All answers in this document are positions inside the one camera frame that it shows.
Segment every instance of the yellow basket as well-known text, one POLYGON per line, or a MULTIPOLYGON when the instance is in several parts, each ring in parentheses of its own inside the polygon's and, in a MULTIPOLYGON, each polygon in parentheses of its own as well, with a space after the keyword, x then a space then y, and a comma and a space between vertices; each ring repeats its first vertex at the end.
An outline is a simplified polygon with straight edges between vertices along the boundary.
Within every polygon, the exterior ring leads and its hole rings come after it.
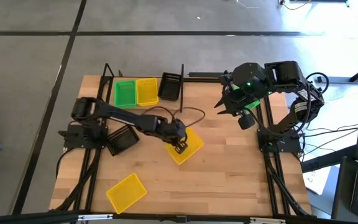
POLYGON ((173 160, 178 164, 185 162, 190 156, 192 156, 196 151, 201 149, 204 146, 203 140, 201 140, 198 135, 191 129, 186 128, 187 134, 187 149, 183 153, 179 154, 176 152, 175 148, 171 144, 165 144, 166 150, 172 156, 173 160))
POLYGON ((136 80, 136 103, 139 106, 150 106, 158 103, 158 88, 156 78, 141 78, 136 80))
POLYGON ((117 214, 120 214, 144 195, 147 191, 135 173, 127 176, 106 192, 117 214))

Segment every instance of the green plastic tray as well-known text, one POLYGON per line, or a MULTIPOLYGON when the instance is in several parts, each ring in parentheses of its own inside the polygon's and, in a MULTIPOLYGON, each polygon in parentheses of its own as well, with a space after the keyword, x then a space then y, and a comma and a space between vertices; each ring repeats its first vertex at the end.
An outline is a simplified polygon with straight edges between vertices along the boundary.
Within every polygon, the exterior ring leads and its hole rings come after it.
POLYGON ((114 85, 114 104, 118 108, 136 107, 135 80, 119 81, 114 85))

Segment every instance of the concrete floor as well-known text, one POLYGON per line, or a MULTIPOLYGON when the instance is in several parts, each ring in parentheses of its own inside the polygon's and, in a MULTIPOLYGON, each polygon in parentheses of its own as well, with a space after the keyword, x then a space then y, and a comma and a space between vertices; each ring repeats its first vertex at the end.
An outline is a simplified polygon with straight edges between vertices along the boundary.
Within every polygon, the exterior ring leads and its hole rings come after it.
MULTIPOLYGON (((0 0, 0 30, 70 31, 80 2, 0 0)), ((177 73, 182 63, 188 73, 282 60, 296 60, 305 75, 324 72, 349 77, 358 72, 358 23, 344 3, 314 2, 289 11, 270 0, 240 2, 258 8, 247 9, 230 0, 88 1, 80 23, 82 31, 303 31, 325 32, 327 36, 76 37, 24 212, 48 209, 56 161, 63 147, 57 131, 67 127, 82 76, 100 75, 106 62, 114 72, 120 69, 127 76, 145 77, 177 73)), ((68 37, 0 37, 0 143, 4 145, 0 151, 0 215, 10 211, 67 41, 68 37)), ((355 91, 358 87, 333 85, 326 100, 355 91)))

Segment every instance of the black basket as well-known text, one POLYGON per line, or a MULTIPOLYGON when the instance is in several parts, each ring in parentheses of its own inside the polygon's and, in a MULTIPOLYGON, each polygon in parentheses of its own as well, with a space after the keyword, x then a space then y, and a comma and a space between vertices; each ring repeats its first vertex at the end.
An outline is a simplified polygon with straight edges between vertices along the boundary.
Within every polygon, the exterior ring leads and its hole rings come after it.
POLYGON ((107 148, 112 156, 119 154, 139 141, 134 128, 125 125, 108 136, 107 148))
POLYGON ((160 88, 158 89, 158 96, 163 100, 178 100, 181 79, 181 75, 164 72, 162 74, 160 88))

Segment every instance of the wooden tabletop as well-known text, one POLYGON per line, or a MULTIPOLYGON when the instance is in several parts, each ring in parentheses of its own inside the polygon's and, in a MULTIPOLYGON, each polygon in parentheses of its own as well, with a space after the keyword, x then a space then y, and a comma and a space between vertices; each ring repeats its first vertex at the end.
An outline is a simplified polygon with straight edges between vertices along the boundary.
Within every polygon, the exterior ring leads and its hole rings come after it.
MULTIPOLYGON (((100 76, 84 76, 79 96, 96 96, 99 79, 100 76)), ((114 77, 115 81, 123 79, 128 78, 114 77)), ((265 165, 257 143, 257 124, 241 130, 238 118, 228 114, 217 115, 224 108, 213 108, 221 97, 221 90, 219 83, 184 83, 183 106, 202 109, 206 117, 192 126, 204 141, 204 146, 182 165, 175 163, 161 140, 141 133, 138 133, 140 141, 135 146, 117 156, 113 157, 103 149, 91 211, 114 212, 106 191, 135 172, 147 189, 147 195, 125 213, 271 215, 265 165)), ((270 95, 270 103, 277 123, 288 113, 284 95, 270 95)), ((167 105, 176 109, 175 103, 167 105)), ((131 111, 141 113, 143 110, 131 111)), ((150 113, 169 117, 162 110, 150 113)), ((200 116, 200 112, 193 110, 178 113, 185 124, 200 116)), ((108 125, 110 133, 122 127, 115 121, 108 121, 108 125)), ((50 208, 59 206, 73 190, 83 155, 84 149, 76 149, 63 158, 50 208)), ((292 154, 284 153, 281 153, 281 159, 286 186, 303 209, 311 212, 299 161, 292 154)), ((275 188, 278 209, 282 212, 280 191, 277 186, 275 188)), ((81 208, 85 206, 86 193, 84 190, 81 208)))

